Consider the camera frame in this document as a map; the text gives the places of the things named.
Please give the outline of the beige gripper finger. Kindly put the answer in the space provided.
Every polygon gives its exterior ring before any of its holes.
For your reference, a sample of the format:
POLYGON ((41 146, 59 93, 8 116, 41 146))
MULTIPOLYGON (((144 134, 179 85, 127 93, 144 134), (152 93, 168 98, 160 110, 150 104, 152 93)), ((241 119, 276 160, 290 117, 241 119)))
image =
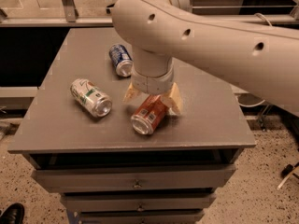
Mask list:
POLYGON ((130 103, 135 98, 137 98, 140 94, 141 94, 141 91, 139 89, 137 89, 133 84, 130 84, 124 97, 123 97, 123 101, 125 103, 130 103))
POLYGON ((183 102, 180 96, 178 85, 176 83, 172 85, 172 88, 168 92, 161 96, 161 101, 176 115, 181 114, 183 102))

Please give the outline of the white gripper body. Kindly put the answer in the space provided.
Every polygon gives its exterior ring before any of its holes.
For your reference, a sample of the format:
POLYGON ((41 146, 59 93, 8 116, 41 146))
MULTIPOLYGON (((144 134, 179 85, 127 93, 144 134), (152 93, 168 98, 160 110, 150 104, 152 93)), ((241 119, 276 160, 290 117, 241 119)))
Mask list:
POLYGON ((139 91, 147 94, 158 95, 172 89, 174 83, 174 68, 159 77, 140 75, 132 68, 131 83, 139 91))

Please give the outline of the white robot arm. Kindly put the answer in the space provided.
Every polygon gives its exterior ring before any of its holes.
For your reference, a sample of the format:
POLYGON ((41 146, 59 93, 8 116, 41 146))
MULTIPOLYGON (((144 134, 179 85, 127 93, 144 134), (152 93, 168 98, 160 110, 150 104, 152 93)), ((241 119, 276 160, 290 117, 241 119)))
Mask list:
POLYGON ((189 12, 190 0, 118 0, 112 21, 135 55, 135 89, 162 94, 173 86, 177 58, 299 115, 299 34, 189 12))

